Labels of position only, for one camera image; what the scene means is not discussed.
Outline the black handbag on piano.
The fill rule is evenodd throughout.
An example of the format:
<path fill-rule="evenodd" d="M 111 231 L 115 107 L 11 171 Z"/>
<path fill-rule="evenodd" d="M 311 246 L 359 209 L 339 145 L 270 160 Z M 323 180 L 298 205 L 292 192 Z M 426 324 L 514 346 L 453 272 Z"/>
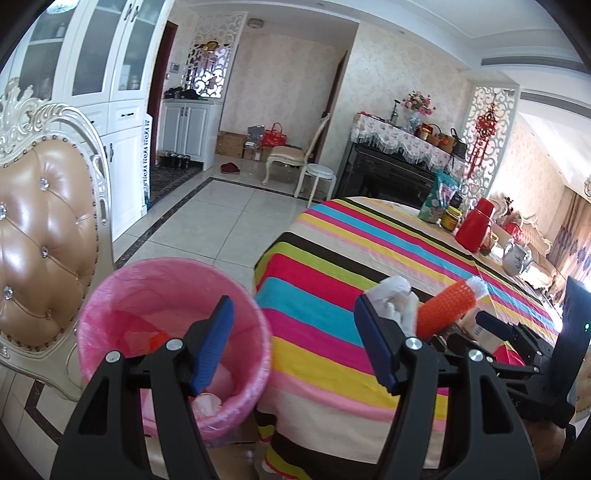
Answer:
<path fill-rule="evenodd" d="M 451 134 L 454 139 L 454 145 L 452 148 L 452 154 L 462 161 L 466 160 L 468 145 L 460 138 L 457 130 L 451 128 Z"/>

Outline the red chinese knot ornament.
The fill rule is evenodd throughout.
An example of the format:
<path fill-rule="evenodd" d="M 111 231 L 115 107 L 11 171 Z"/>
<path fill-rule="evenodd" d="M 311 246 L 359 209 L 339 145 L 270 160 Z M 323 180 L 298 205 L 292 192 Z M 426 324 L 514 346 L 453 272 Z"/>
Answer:
<path fill-rule="evenodd" d="M 491 102 L 487 110 L 476 119 L 476 139 L 469 156 L 469 168 L 466 174 L 467 179 L 471 179 L 476 168 L 482 165 L 489 142 L 496 135 L 496 127 L 498 123 L 496 107 L 496 102 Z"/>

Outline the black upright piano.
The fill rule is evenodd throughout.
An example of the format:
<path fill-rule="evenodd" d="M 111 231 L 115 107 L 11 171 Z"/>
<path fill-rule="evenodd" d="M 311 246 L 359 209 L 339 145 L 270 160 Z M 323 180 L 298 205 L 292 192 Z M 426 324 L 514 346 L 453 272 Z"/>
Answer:
<path fill-rule="evenodd" d="M 402 151 L 386 154 L 368 144 L 346 144 L 333 198 L 365 196 L 420 209 L 436 179 L 425 160 L 409 163 Z"/>

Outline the yellow lid glass jar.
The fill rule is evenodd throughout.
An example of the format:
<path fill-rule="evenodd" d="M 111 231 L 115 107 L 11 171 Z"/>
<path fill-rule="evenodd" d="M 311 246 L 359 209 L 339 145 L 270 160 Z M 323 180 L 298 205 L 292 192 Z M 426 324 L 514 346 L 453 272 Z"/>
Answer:
<path fill-rule="evenodd" d="M 449 206 L 441 217 L 440 225 L 444 230 L 454 233 L 461 219 L 462 211 L 456 207 Z"/>

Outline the colourful striped tablecloth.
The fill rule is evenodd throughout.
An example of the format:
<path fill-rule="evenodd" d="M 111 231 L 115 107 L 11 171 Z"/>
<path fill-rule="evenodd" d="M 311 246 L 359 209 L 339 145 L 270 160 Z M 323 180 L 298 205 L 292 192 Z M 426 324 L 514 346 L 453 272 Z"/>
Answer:
<path fill-rule="evenodd" d="M 470 281 L 486 286 L 479 309 L 556 341 L 539 295 L 407 207 L 352 197 L 298 215 L 254 267 L 254 299 L 271 329 L 270 378 L 254 410 L 259 475 L 372 477 L 399 400 L 375 376 L 356 300 L 366 296 L 413 335 L 418 306 Z"/>

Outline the pink flower bouquet vase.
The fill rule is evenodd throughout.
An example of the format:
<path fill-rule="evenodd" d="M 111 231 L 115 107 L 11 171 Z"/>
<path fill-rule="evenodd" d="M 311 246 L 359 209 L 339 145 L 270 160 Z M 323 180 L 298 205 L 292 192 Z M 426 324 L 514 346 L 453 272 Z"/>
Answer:
<path fill-rule="evenodd" d="M 437 109 L 430 95 L 424 95 L 416 90 L 413 90 L 404 98 L 403 106 L 409 112 L 408 129 L 411 133 L 415 133 L 424 123 L 424 120 Z"/>

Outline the teal snack bag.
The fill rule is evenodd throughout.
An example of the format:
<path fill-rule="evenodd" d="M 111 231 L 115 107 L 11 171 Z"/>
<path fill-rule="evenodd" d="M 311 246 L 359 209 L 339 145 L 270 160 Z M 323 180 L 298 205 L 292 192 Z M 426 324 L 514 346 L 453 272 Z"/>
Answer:
<path fill-rule="evenodd" d="M 458 189 L 459 183 L 454 177 L 444 172 L 438 172 L 418 217 L 430 224 L 437 223 L 442 218 Z"/>

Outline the floral lace piano cover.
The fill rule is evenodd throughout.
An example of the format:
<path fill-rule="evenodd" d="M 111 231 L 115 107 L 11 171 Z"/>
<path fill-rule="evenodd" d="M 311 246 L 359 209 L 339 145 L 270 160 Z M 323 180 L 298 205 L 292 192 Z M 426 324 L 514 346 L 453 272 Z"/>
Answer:
<path fill-rule="evenodd" d="M 387 155 L 401 154 L 407 163 L 425 164 L 425 168 L 432 172 L 445 171 L 460 179 L 466 173 L 467 164 L 458 157 L 363 112 L 353 116 L 349 140 Z"/>

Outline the orange foam fruit net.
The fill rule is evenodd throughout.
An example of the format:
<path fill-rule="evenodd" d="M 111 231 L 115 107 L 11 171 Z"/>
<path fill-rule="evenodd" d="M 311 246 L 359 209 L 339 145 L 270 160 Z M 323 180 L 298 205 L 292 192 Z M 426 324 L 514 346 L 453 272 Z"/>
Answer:
<path fill-rule="evenodd" d="M 151 336 L 148 341 L 148 352 L 157 351 L 162 345 L 165 345 L 170 337 L 165 332 L 158 332 Z"/>

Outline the white glass door cabinet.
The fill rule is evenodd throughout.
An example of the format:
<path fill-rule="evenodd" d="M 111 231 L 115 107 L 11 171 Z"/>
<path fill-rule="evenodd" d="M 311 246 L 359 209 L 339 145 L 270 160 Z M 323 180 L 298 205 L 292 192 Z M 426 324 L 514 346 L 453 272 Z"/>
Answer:
<path fill-rule="evenodd" d="M 147 211 L 147 103 L 167 0 L 53 1 L 1 70 L 35 97 L 76 107 L 108 162 L 111 235 Z"/>

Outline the white low shoe cabinet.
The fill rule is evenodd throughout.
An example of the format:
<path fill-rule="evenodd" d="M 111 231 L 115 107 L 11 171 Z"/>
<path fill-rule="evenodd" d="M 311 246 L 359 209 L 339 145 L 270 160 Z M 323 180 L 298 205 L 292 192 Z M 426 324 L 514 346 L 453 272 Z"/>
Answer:
<path fill-rule="evenodd" d="M 204 171 L 211 169 L 221 111 L 218 99 L 165 99 L 159 117 L 157 152 L 188 156 Z"/>

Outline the white round stool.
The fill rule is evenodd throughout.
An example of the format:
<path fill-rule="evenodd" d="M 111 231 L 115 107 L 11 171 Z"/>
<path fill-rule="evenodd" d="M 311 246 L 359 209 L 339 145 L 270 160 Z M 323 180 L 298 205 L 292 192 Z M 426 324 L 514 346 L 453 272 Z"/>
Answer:
<path fill-rule="evenodd" d="M 295 188 L 295 191 L 294 191 L 295 198 L 300 196 L 301 188 L 304 185 L 304 178 L 307 176 L 310 176 L 312 179 L 314 179 L 314 182 L 312 183 L 312 187 L 311 187 L 311 194 L 310 194 L 310 197 L 308 198 L 308 206 L 311 206 L 311 201 L 314 200 L 314 197 L 315 197 L 315 191 L 318 189 L 318 182 L 320 182 L 321 180 L 329 182 L 329 190 L 327 193 L 327 199 L 328 200 L 332 199 L 332 193 L 334 193 L 335 184 L 337 183 L 337 176 L 335 175 L 335 172 L 332 171 L 331 168 L 326 167 L 325 165 L 322 165 L 322 164 L 315 164 L 315 163 L 307 163 L 303 167 L 301 167 L 301 173 L 300 173 L 300 176 L 298 177 L 298 181 L 297 181 L 297 188 Z"/>

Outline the cardboard box on floor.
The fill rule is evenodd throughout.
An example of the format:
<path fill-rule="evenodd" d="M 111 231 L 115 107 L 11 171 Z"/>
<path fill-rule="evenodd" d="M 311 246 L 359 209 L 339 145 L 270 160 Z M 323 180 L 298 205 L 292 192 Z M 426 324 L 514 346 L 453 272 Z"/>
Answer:
<path fill-rule="evenodd" d="M 218 155 L 242 158 L 247 136 L 245 134 L 220 131 L 216 140 L 215 153 Z"/>

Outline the cream dining chair far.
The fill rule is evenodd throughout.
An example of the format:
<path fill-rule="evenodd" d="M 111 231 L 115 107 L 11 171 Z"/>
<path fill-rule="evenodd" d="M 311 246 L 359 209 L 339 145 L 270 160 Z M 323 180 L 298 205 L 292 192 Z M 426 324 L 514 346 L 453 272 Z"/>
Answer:
<path fill-rule="evenodd" d="M 289 146 L 274 146 L 270 150 L 270 155 L 266 158 L 266 176 L 262 184 L 266 185 L 270 180 L 270 167 L 273 163 L 279 162 L 281 164 L 291 167 L 304 167 L 308 164 L 312 151 L 318 143 L 322 132 L 325 130 L 331 119 L 331 113 L 325 113 L 320 120 L 318 120 L 314 131 L 311 133 L 310 141 L 303 148 L 289 147 Z"/>

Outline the pink lined trash bin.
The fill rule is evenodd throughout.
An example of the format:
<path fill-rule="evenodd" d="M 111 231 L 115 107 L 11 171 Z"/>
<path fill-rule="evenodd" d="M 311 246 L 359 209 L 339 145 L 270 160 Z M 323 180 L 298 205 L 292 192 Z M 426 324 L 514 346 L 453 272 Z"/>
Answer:
<path fill-rule="evenodd" d="M 202 439 L 207 443 L 231 435 L 252 413 L 271 369 L 269 321 L 249 291 L 211 265 L 193 259 L 162 257 L 141 260 L 115 271 L 91 293 L 78 316 L 79 368 L 89 380 L 105 355 L 148 354 L 149 338 L 165 332 L 180 338 L 190 325 L 211 316 L 221 296 L 235 307 L 235 320 L 211 386 L 206 392 L 221 401 L 211 415 L 190 402 Z"/>

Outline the red thermos jug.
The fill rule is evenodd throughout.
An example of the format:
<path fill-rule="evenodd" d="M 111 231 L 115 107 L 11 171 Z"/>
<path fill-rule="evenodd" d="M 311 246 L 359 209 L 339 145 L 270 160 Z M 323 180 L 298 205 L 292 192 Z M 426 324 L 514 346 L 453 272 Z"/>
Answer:
<path fill-rule="evenodd" d="M 494 209 L 491 201 L 481 198 L 455 234 L 456 241 L 469 252 L 479 250 L 490 229 Z"/>

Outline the crumpled white tissue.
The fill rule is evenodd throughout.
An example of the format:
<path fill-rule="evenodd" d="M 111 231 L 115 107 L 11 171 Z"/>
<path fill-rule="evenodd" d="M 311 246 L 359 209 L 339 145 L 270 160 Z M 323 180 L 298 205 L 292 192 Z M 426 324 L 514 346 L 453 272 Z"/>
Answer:
<path fill-rule="evenodd" d="M 407 279 L 388 277 L 365 295 L 380 317 L 396 322 L 407 337 L 417 335 L 419 298 Z"/>

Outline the rolled orange foam net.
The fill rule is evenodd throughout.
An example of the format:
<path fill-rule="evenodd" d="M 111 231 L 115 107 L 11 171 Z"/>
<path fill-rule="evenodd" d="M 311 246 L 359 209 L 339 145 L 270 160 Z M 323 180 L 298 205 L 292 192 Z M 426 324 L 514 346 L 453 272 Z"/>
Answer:
<path fill-rule="evenodd" d="M 416 336 L 428 340 L 460 320 L 488 295 L 488 287 L 480 277 L 470 277 L 450 285 L 418 309 Z"/>

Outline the ornate tan leather chair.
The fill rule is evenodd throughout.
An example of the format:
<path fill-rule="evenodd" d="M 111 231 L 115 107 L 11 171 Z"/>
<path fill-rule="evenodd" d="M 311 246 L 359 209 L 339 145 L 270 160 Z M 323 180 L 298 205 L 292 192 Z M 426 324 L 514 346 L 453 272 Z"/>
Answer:
<path fill-rule="evenodd" d="M 77 108 L 1 95 L 1 363 L 76 401 L 76 328 L 114 270 L 106 154 Z"/>

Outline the red gift bag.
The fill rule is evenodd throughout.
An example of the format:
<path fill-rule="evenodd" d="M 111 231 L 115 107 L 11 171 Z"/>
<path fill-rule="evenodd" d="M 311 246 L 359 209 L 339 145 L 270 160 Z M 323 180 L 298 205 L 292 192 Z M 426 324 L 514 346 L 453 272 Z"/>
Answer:
<path fill-rule="evenodd" d="M 274 122 L 270 129 L 264 130 L 262 146 L 276 147 L 287 144 L 287 135 L 283 133 L 283 126 L 280 122 Z"/>

